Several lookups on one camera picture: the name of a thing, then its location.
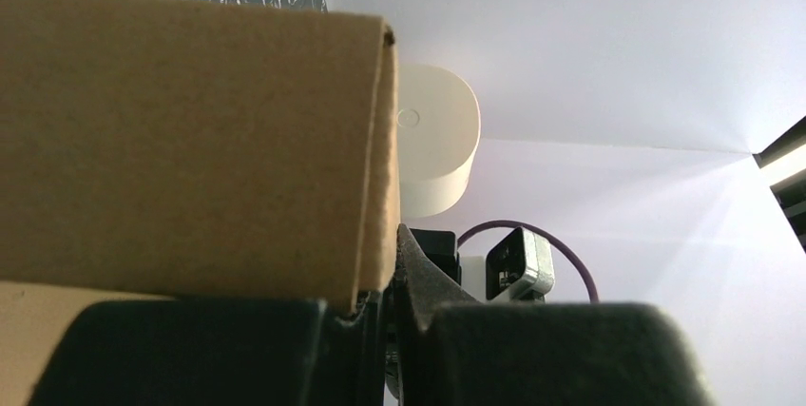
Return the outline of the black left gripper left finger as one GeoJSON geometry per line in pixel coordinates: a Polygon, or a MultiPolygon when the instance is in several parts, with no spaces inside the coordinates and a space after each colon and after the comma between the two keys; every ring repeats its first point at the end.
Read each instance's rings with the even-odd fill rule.
{"type": "Polygon", "coordinates": [[[371,302],[109,300],[69,325],[32,405],[380,405],[383,339],[371,302]]]}

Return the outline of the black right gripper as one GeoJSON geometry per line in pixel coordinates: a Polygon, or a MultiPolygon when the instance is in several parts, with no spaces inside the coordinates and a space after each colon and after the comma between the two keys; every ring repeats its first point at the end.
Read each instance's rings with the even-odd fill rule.
{"type": "Polygon", "coordinates": [[[455,233],[409,230],[409,301],[412,304],[473,303],[480,300],[463,286],[455,233]]]}

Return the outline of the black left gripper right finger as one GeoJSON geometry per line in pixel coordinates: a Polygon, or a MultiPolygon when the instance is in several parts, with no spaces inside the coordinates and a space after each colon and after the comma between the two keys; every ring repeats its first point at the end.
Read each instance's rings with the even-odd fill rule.
{"type": "Polygon", "coordinates": [[[711,405],[678,325],[641,303],[485,304],[397,232],[403,405],[711,405]]]}

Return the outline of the brown cardboard box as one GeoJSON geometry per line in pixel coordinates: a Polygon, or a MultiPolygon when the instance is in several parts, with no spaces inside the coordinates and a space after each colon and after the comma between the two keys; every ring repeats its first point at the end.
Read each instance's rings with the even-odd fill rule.
{"type": "Polygon", "coordinates": [[[378,16],[1,0],[1,401],[109,300],[378,306],[400,222],[378,16]]]}

